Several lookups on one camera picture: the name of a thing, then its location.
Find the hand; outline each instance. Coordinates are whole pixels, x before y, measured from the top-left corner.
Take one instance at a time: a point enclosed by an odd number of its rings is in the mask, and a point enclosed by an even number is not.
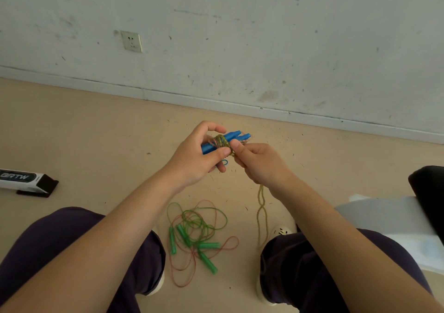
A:
[[[215,167],[220,172],[225,172],[222,159],[227,157],[231,150],[228,147],[218,148],[215,151],[203,155],[201,144],[208,142],[207,131],[217,131],[226,133],[223,126],[214,122],[202,121],[192,131],[192,133],[179,145],[169,162],[162,168],[162,171],[172,176],[174,183],[179,189],[197,183],[207,172],[211,172]]]
[[[236,156],[234,160],[245,169],[245,173],[254,183],[262,184],[271,192],[294,177],[280,155],[265,143],[247,143],[231,140]]]

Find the floor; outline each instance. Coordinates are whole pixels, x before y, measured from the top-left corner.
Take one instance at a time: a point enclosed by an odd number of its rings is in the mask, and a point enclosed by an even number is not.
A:
[[[47,199],[0,189],[0,258],[33,221],[65,206],[107,214],[139,183],[167,162],[177,145],[203,119],[229,131],[252,134],[274,146],[291,169],[332,205],[359,193],[372,197],[412,195],[410,173],[444,165],[437,144],[318,128],[217,113],[151,101],[115,97],[0,79],[0,162],[2,168],[43,172],[60,180]],[[228,216],[220,237],[236,235],[239,247],[214,258],[216,275],[198,265],[186,288],[167,279],[152,297],[140,297],[142,312],[267,312],[254,291],[257,186],[230,158],[225,174],[213,172],[174,201],[183,208],[212,200]],[[266,190],[269,224],[294,227],[284,207]],[[159,220],[167,239],[166,215]],[[426,273],[444,302],[444,277]],[[294,312],[278,306],[274,312]]]

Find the baseboard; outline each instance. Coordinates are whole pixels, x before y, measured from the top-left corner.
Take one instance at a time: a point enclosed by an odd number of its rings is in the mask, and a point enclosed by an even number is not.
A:
[[[407,140],[444,144],[444,134],[432,133],[428,131],[398,128],[388,125],[379,125],[368,122],[338,119],[328,116],[283,111],[272,108],[261,108],[258,106],[196,98],[183,94],[156,91],[141,87],[115,85],[94,80],[37,73],[4,66],[0,66],[0,77],[29,81],[50,86],[59,86],[80,89],[83,91],[112,94],[121,97],[145,99],[157,102],[171,103],[180,106],[209,109],[212,111],[259,117],[263,119],[294,122],[297,124],[335,128],[347,131],[356,131],[360,133],[398,137]]]

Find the forearm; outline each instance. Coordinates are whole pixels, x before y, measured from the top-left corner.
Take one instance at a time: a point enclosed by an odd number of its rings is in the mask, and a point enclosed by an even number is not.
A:
[[[104,312],[176,190],[160,171],[54,258],[0,312]]]
[[[351,312],[442,312],[405,271],[297,177],[282,201],[333,277]]]

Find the electrical socket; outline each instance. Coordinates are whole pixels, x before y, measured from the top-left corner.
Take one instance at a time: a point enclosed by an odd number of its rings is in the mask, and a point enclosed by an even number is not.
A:
[[[125,50],[132,52],[142,52],[142,42],[140,41],[140,35],[135,32],[120,31],[122,35],[123,47]]]

